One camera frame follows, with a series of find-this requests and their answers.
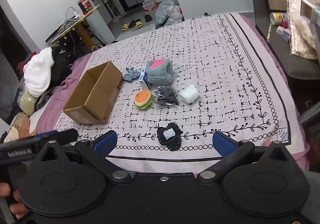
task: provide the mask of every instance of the white fluffy cloth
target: white fluffy cloth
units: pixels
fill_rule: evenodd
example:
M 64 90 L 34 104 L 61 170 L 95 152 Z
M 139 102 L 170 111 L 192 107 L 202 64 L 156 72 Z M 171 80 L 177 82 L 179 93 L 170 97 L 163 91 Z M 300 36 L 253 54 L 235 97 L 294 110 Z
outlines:
M 26 88 L 32 96 L 41 96 L 49 87 L 53 64 L 52 49 L 47 47 L 23 67 Z

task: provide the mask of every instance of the human hand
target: human hand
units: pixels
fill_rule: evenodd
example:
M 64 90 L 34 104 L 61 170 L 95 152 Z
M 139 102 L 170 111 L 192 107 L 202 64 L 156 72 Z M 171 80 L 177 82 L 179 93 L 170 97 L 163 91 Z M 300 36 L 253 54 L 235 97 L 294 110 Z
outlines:
M 4 182 L 0 183 L 0 197 L 7 197 L 10 193 L 10 186 Z M 14 191 L 13 197 L 17 202 L 21 200 L 19 191 Z M 18 220 L 27 214 L 27 209 L 21 202 L 10 205 L 10 211 L 16 215 Z

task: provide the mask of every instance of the black slipper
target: black slipper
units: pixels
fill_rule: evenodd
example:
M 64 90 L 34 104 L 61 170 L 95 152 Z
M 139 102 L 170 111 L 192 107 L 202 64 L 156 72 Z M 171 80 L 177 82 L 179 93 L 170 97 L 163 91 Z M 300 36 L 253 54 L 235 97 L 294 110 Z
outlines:
M 152 17 L 149 14 L 145 15 L 144 18 L 145 18 L 146 22 L 152 21 Z
M 136 25 L 136 21 L 132 20 L 129 24 L 129 29 L 133 28 Z

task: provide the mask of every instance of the metal bolt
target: metal bolt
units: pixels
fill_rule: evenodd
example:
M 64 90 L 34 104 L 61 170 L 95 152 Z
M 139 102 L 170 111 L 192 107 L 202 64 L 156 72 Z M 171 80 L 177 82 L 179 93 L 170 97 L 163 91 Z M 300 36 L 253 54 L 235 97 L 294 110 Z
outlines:
M 112 176 L 115 179 L 124 179 L 128 176 L 128 173 L 126 171 L 115 171 Z
M 213 171 L 203 171 L 203 172 L 200 172 L 200 176 L 203 179 L 212 179 L 216 176 L 216 174 Z
M 168 180 L 169 180 L 169 177 L 167 176 L 160 177 L 160 181 L 168 181 Z

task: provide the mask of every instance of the patterned tablecloth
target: patterned tablecloth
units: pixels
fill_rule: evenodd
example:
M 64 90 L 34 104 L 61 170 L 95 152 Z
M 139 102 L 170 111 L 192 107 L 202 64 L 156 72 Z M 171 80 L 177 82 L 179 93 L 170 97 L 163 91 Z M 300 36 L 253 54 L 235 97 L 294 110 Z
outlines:
M 125 82 L 106 125 L 79 125 L 62 113 L 56 129 L 73 127 L 80 139 L 115 130 L 118 144 L 107 159 L 132 171 L 198 173 L 220 159 L 212 147 L 217 129 L 236 140 L 261 145 L 278 139 L 292 154 L 304 151 L 291 94 L 271 56 L 238 14 L 191 19 L 104 47 L 92 54 L 84 72 L 107 60 L 124 72 L 167 57 L 175 72 L 172 86 L 179 90 L 194 84 L 200 91 L 192 105 L 153 104 L 138 110 L 133 97 L 140 84 Z M 179 151 L 168 151 L 157 139 L 157 127 L 169 122 L 183 131 Z

